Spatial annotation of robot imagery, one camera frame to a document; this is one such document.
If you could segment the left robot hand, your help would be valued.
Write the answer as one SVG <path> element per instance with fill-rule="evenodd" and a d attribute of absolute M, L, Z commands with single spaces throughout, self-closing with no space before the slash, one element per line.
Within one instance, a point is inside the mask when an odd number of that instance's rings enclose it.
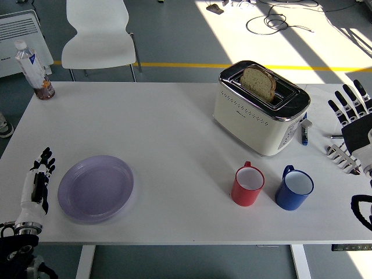
<path fill-rule="evenodd" d="M 42 222 L 49 210 L 48 184 L 55 170 L 55 158 L 49 147 L 43 150 L 28 171 L 21 195 L 21 212 L 15 221 L 18 234 L 26 230 L 34 230 L 39 234 Z"/>

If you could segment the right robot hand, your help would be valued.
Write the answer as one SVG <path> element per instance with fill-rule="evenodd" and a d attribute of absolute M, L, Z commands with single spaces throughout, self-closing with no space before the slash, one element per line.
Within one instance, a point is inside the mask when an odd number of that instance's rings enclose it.
<path fill-rule="evenodd" d="M 359 80 L 355 79 L 353 83 L 361 98 L 344 84 L 342 88 L 351 103 L 339 91 L 335 91 L 342 108 L 332 100 L 328 101 L 328 105 L 342 126 L 341 134 L 349 154 L 359 160 L 363 172 L 371 176 L 371 96 Z"/>

